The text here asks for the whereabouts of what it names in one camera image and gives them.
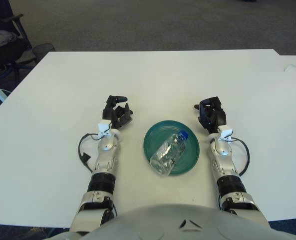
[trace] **black office chair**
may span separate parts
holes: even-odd
[[[16,63],[24,51],[31,49],[31,44],[25,33],[20,18],[23,14],[14,15],[8,0],[0,0],[0,30],[13,32],[21,38],[17,38],[13,42],[9,42],[6,45],[0,46],[0,68],[6,69],[6,71],[0,75],[0,79],[9,75],[12,71],[17,82],[19,82],[19,69],[33,69],[32,66],[27,66],[34,59],[29,59],[25,62]]]

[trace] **black cable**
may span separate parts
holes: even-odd
[[[219,206],[219,209],[221,210],[221,207],[220,207],[220,194],[219,194],[219,197],[218,197],[218,206]]]
[[[232,143],[232,142],[236,142],[236,141],[238,141],[238,140],[231,140],[231,141],[226,141],[226,142]]]
[[[105,130],[104,133],[107,132],[107,131],[109,131],[109,130],[111,129],[111,125],[112,125],[112,123],[109,124],[109,128],[108,128],[107,130]],[[81,155],[81,152],[80,152],[80,146],[81,146],[82,141],[85,140],[85,139],[86,139],[87,137],[89,137],[89,136],[91,136],[91,138],[92,138],[93,140],[95,140],[95,141],[98,141],[98,140],[100,140],[100,139],[102,139],[102,138],[104,137],[104,136],[102,136],[102,137],[100,137],[100,138],[94,138],[93,135],[96,135],[96,136],[97,136],[98,134],[97,134],[97,133],[92,133],[92,134],[91,134],[91,133],[87,133],[87,134],[85,134],[85,135],[80,139],[80,141],[79,141],[79,145],[78,145],[78,155],[79,155],[79,158],[80,158],[82,164],[85,165],[85,167],[86,167],[90,172],[92,172],[92,170],[89,168],[87,162],[88,162],[88,160],[89,160],[91,157],[90,157],[88,154],[86,154],[86,153],[83,153],[83,155]]]
[[[113,208],[114,208],[114,212],[116,213],[116,217],[117,217],[118,216],[118,213],[117,213],[116,206],[114,205],[114,203],[112,205],[113,205]]]
[[[247,163],[245,165],[245,167],[243,168],[243,170],[239,173],[240,177],[247,171],[249,164],[250,164],[250,151],[248,146],[246,145],[246,143],[244,141],[242,141],[241,139],[238,139],[236,137],[232,137],[232,139],[234,139],[234,141],[231,142],[235,142],[235,141],[239,141],[240,143],[242,143],[242,145],[244,146],[244,148],[246,149],[247,152]]]

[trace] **chair armrest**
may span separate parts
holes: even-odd
[[[1,21],[4,22],[4,23],[8,23],[8,22],[11,22],[11,21],[16,21],[16,20],[20,19],[22,16],[23,16],[23,14],[20,13],[20,14],[13,15],[13,16],[10,16],[10,17],[7,17],[7,18],[3,18],[3,19],[1,19]]]

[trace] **green plate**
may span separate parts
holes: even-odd
[[[199,142],[194,133],[184,124],[178,121],[161,121],[154,124],[144,137],[143,149],[147,160],[156,152],[161,144],[172,134],[177,134],[180,130],[188,133],[187,147],[179,161],[170,172],[170,176],[181,175],[191,170],[199,158]]]

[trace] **chair leg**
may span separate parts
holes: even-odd
[[[16,83],[20,82],[20,74],[19,74],[19,68],[17,68],[14,64],[11,64],[12,68],[13,68],[13,73],[14,73],[14,79],[16,81]]]
[[[0,80],[8,76],[13,71],[13,67],[11,66],[6,66],[6,67],[7,67],[7,70],[0,75]]]
[[[23,65],[20,63],[16,63],[16,68],[18,69],[28,69],[28,70],[32,70],[34,67],[33,66],[28,66],[28,65]]]

